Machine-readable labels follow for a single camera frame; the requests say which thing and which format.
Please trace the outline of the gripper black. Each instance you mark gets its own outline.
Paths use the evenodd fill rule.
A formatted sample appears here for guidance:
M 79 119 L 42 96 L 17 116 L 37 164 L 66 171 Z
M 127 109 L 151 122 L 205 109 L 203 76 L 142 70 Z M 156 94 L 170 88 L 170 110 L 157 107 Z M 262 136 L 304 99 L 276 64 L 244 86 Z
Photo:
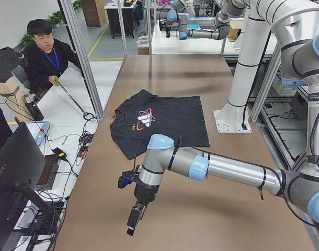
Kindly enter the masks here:
M 158 192 L 158 186 L 150 186 L 144 183 L 137 183 L 134 189 L 134 196 L 136 201 L 142 205 L 136 205 L 131 209 L 128 221 L 127 221 L 127 234 L 133 235 L 137 223 L 143 218 L 144 212 L 147 208 L 147 204 L 155 200 Z
M 170 27 L 166 25 L 166 22 L 162 22 L 162 31 L 167 32 L 166 37 L 170 38 Z

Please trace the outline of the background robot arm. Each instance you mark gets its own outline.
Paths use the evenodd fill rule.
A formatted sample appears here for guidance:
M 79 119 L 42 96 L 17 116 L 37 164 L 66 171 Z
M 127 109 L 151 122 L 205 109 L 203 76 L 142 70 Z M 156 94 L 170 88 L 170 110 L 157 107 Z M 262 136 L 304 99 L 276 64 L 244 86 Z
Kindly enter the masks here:
M 196 16 L 193 6 L 190 5 L 190 1 L 174 0 L 170 3 L 177 13 L 188 13 L 190 17 Z

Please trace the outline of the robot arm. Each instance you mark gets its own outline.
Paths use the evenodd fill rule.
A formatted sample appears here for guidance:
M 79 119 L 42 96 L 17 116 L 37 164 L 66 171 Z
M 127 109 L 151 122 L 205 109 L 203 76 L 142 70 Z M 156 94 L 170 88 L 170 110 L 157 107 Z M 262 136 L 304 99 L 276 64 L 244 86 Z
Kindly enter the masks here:
M 166 32 L 166 36 L 169 38 L 173 24 L 177 24 L 176 31 L 179 34 L 178 39 L 180 40 L 186 40 L 187 38 L 222 40 L 230 32 L 231 18 L 240 17 L 247 7 L 247 5 L 238 1 L 223 1 L 222 8 L 213 17 L 215 28 L 203 29 L 188 27 L 190 15 L 183 1 L 172 1 L 170 5 L 171 10 L 168 11 L 165 21 L 159 22 L 159 28 L 160 31 Z
M 135 183 L 137 199 L 128 218 L 127 233 L 133 235 L 148 203 L 155 199 L 166 170 L 190 179 L 213 175 L 267 190 L 296 206 L 319 227 L 319 4 L 312 1 L 224 1 L 215 25 L 227 23 L 249 8 L 238 66 L 227 104 L 214 113 L 220 133 L 248 131 L 245 105 L 263 56 L 264 42 L 274 33 L 281 52 L 282 82 L 308 85 L 306 163 L 298 172 L 270 169 L 192 147 L 183 149 L 171 138 L 151 136 L 143 164 L 119 178 L 118 186 Z

